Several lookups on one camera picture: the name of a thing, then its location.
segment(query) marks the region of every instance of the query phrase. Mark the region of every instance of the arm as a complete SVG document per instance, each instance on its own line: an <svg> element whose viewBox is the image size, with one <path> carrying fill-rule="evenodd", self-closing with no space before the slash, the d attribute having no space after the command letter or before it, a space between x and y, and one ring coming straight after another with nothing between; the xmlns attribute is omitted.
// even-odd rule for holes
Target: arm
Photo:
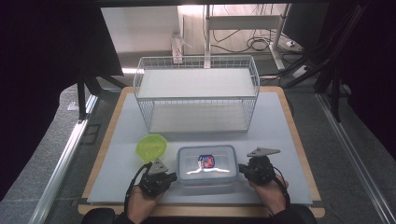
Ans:
<svg viewBox="0 0 396 224"><path fill-rule="evenodd" d="M281 183L287 188L288 181L285 181L280 175L276 176ZM270 210L273 221L276 224L304 224L303 219L291 209L286 208L286 199L279 185L272 180L270 183L260 186L251 181L249 185L256 190L262 204Z"/></svg>
<svg viewBox="0 0 396 224"><path fill-rule="evenodd" d="M142 223L154 210L162 196L163 194L160 194L155 198L149 198L143 194L138 186L134 187L128 202L128 214L121 213L115 224Z"/></svg>

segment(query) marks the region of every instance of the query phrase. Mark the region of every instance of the dark curtain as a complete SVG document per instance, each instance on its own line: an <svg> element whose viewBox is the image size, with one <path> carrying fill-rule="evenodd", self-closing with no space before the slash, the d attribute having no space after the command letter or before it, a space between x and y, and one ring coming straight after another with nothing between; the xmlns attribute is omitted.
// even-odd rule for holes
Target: dark curtain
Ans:
<svg viewBox="0 0 396 224"><path fill-rule="evenodd" d="M59 106L83 76L122 76L99 7L9 1L0 9L0 196L30 160Z"/></svg>
<svg viewBox="0 0 396 224"><path fill-rule="evenodd" d="M352 91L349 104L396 160L395 11L395 1L370 1L337 71Z"/></svg>

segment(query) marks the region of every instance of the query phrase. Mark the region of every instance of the white shelf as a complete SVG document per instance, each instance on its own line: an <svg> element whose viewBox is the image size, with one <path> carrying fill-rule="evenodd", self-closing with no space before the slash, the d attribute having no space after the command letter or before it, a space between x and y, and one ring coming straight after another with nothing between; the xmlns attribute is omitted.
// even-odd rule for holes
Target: white shelf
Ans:
<svg viewBox="0 0 396 224"><path fill-rule="evenodd" d="M242 104L155 105L151 133L246 132Z"/></svg>
<svg viewBox="0 0 396 224"><path fill-rule="evenodd" d="M256 97L256 92L248 68L145 69L136 97Z"/></svg>

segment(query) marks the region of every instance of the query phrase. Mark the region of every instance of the green lid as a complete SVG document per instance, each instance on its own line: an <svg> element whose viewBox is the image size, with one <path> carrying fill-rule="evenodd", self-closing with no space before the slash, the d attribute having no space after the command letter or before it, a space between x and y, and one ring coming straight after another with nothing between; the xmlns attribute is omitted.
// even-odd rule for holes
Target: green lid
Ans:
<svg viewBox="0 0 396 224"><path fill-rule="evenodd" d="M155 161L160 158L166 150L166 139L159 134L149 134L140 139L136 146L136 154L143 162Z"/></svg>

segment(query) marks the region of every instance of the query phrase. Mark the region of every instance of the metal rail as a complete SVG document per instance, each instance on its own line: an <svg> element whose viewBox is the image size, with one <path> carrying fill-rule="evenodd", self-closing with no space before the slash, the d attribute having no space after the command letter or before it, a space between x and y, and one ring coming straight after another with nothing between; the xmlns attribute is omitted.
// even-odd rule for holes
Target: metal rail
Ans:
<svg viewBox="0 0 396 224"><path fill-rule="evenodd" d="M73 155L78 147L78 142L85 131L85 128L88 123L88 119L90 114L95 106L97 97L91 95L86 104L87 108L87 117L82 121L78 122L70 135L69 140L64 148L64 152L61 155L61 158L58 161L58 164L55 167L55 170L52 173L51 178L49 179L49 183L44 189L43 195L40 198L37 206L35 207L35 211L33 212L32 217L30 218L29 224L38 224L44 223L47 218L47 215L52 207L53 201L58 193L62 182L64 181L64 175L67 172L67 168L71 160L73 159Z"/></svg>
<svg viewBox="0 0 396 224"><path fill-rule="evenodd" d="M382 222L387 224L396 223L395 216L390 211L387 200L385 199L378 185L370 176L370 173L368 172L363 161L361 160L361 157L359 156L358 152L356 151L352 142L347 136L343 125L341 124L341 122L337 122L335 117L332 115L332 111L329 109L329 102L319 93L317 93L317 98Z"/></svg>

